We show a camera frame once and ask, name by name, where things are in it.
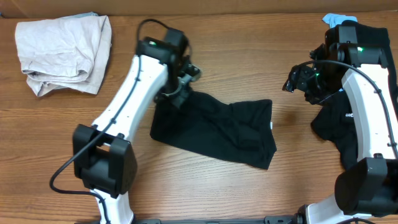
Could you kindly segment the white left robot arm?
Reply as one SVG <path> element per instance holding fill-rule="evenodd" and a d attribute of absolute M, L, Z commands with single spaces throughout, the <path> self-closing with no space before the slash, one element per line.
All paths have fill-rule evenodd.
<path fill-rule="evenodd" d="M 73 133 L 73 168 L 86 194 L 94 196 L 99 223 L 133 223 L 128 191 L 137 172 L 132 140 L 153 101 L 180 107 L 188 84 L 200 76 L 186 50 L 187 37 L 146 37 L 137 43 L 129 73 L 108 107 L 91 126 Z"/>

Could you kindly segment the black t-shirt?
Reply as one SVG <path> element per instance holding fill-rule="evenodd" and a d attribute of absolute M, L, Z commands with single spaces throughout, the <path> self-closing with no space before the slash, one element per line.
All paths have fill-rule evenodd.
<path fill-rule="evenodd" d="M 179 108 L 157 103 L 150 136 L 204 156 L 268 169 L 277 150 L 271 115 L 271 100 L 224 104 L 193 91 Z"/>

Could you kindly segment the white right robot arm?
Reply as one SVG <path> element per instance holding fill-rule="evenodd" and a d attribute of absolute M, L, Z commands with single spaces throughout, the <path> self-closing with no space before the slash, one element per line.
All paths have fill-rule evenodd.
<path fill-rule="evenodd" d="M 310 61 L 292 67 L 282 89 L 320 104 L 344 91 L 358 138 L 357 163 L 340 174 L 334 193 L 305 205 L 297 223 L 368 222 L 397 214 L 397 118 L 383 49 L 356 42 L 321 44 Z"/>

